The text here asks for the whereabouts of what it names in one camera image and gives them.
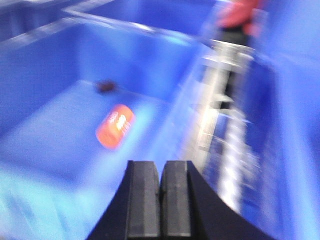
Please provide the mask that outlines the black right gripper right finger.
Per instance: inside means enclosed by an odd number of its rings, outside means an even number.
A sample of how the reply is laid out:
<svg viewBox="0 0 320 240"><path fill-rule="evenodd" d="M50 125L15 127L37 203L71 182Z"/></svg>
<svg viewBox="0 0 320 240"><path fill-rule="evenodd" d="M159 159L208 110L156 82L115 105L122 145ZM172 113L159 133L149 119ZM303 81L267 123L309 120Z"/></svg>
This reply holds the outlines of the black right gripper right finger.
<svg viewBox="0 0 320 240"><path fill-rule="evenodd" d="M160 206L164 240L272 239L227 206L191 161L165 163Z"/></svg>

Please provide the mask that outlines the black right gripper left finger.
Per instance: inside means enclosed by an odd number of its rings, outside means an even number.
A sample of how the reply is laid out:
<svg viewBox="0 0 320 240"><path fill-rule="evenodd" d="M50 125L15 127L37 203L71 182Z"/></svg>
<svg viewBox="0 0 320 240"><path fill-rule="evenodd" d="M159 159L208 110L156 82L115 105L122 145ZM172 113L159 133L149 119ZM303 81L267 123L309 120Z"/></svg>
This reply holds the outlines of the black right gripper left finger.
<svg viewBox="0 0 320 240"><path fill-rule="evenodd" d="M128 161L123 179L88 240L159 240L159 176L152 161Z"/></svg>

